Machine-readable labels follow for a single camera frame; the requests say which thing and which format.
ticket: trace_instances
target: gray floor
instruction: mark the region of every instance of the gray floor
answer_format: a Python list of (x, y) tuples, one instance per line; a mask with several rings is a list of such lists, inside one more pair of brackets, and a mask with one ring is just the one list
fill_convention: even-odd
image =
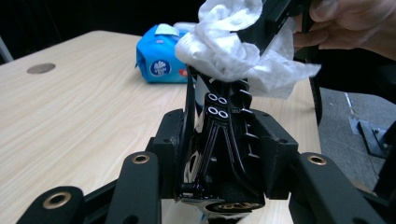
[(323, 113), (318, 126), (322, 153), (344, 174), (373, 189), (383, 159), (367, 153), (354, 120), (363, 119), (387, 129), (396, 120), (396, 105), (380, 97), (320, 89)]

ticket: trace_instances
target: human hand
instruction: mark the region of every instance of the human hand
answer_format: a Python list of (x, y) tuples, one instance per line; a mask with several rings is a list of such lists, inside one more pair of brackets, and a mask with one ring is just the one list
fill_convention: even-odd
[(395, 0), (314, 0), (309, 13), (316, 23), (308, 34), (294, 34), (295, 48), (360, 48), (396, 60)]

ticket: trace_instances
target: black wall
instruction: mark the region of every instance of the black wall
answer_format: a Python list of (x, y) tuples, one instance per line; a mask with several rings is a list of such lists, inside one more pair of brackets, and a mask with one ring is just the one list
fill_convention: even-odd
[(14, 59), (78, 35), (143, 35), (158, 23), (198, 21), (205, 0), (0, 0), (0, 36)]

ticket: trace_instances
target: finger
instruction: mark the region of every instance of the finger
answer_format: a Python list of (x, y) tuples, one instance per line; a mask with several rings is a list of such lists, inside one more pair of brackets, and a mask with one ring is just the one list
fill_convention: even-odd
[(293, 45), (295, 48), (319, 45), (329, 36), (326, 30), (312, 31), (308, 34), (295, 33), (293, 35)]
[(338, 16), (338, 9), (338, 0), (314, 0), (309, 8), (309, 15), (316, 22), (330, 21)]
[(360, 48), (367, 39), (364, 32), (344, 29), (332, 31), (328, 38), (320, 43), (320, 49), (355, 49)]
[[(301, 32), (302, 31), (302, 17), (297, 16), (297, 17), (293, 17), (293, 19), (297, 24), (297, 32)], [(332, 25), (332, 23), (333, 23), (333, 21), (315, 22), (309, 31), (316, 31), (316, 30), (324, 29), (324, 28)]]

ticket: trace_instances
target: black chair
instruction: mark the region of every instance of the black chair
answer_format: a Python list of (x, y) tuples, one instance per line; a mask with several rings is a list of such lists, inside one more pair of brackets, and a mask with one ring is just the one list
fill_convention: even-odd
[[(363, 49), (315, 50), (305, 49), (297, 58), (308, 58), (322, 65), (310, 79), (317, 110), (318, 124), (322, 108), (320, 87), (345, 92), (366, 93), (382, 97), (396, 104), (396, 62)], [(396, 209), (396, 121), (382, 134), (370, 124), (360, 123), (369, 154), (385, 160), (374, 192), (384, 199), (378, 211)]]

